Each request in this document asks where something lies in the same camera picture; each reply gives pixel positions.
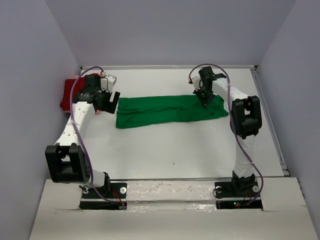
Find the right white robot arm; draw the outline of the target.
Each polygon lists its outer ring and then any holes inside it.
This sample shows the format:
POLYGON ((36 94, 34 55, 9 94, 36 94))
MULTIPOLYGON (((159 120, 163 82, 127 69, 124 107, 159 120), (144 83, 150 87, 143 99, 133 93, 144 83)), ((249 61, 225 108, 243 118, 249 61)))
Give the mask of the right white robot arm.
POLYGON ((264 184, 256 177, 262 174, 255 165, 252 154, 256 136, 262 127, 260 99, 248 95, 231 85, 228 73, 214 73, 214 65, 197 65, 198 76, 189 77, 194 86, 193 94, 203 107, 207 107, 215 97, 221 97, 226 103, 230 118, 230 129, 235 138, 235 165, 231 180, 215 183, 213 195, 218 200, 223 198, 251 198, 255 200, 261 194, 264 184))

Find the green t shirt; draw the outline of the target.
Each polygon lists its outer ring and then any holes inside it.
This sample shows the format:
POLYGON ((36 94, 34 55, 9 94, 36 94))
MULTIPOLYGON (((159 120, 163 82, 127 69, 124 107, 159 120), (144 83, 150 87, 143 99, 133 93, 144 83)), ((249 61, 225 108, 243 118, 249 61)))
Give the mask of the green t shirt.
POLYGON ((195 95, 121 97, 116 113, 116 128, 198 122, 228 115, 224 100, 218 95, 207 106, 203 106, 195 95))

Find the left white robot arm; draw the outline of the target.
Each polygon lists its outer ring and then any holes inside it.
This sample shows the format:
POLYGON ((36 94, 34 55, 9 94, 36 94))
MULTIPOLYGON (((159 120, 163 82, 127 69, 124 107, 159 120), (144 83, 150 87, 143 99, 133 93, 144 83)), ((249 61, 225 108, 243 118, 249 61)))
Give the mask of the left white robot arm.
POLYGON ((81 184, 104 198, 110 194, 111 180, 106 172, 93 169, 84 138, 98 111, 115 113, 120 93, 113 92, 113 75, 89 74, 83 80, 81 90, 70 93, 70 117, 55 144, 46 147, 45 158, 54 183, 81 184))

